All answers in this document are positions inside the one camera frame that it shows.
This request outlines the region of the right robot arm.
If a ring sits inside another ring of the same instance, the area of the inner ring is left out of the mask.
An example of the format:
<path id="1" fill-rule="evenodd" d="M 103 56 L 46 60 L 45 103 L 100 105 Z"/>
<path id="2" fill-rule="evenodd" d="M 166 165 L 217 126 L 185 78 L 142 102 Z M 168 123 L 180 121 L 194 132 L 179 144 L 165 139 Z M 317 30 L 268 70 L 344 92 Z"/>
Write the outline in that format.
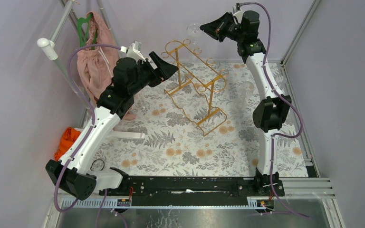
<path id="1" fill-rule="evenodd" d="M 258 38 L 259 13 L 248 10 L 226 12 L 215 21 L 203 24 L 200 30 L 211 38 L 222 42 L 229 38 L 237 43 L 237 50 L 250 70 L 260 103 L 252 114 L 259 134 L 259 163 L 249 190 L 261 196 L 284 196 L 283 183 L 274 160 L 276 158 L 273 134 L 279 133 L 291 104 L 291 97 L 284 95 L 270 72 L 265 58 L 267 50 Z"/>

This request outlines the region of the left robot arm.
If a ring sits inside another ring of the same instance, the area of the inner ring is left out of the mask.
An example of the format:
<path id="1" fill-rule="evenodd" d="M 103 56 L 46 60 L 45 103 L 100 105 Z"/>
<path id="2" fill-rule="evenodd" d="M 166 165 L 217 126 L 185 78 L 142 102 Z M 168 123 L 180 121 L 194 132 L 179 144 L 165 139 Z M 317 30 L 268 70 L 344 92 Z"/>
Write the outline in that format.
<path id="1" fill-rule="evenodd" d="M 124 57 L 113 69 L 110 85 L 101 94 L 92 118 L 71 148 L 58 160 L 49 160 L 46 171 L 55 185 L 54 195 L 62 190 L 78 200 L 85 200 L 98 190 L 111 189 L 116 195 L 128 191 L 125 173 L 91 171 L 90 165 L 103 140 L 134 104 L 134 96 L 146 86 L 156 87 L 168 80 L 178 67 L 149 53 L 152 63 Z"/>

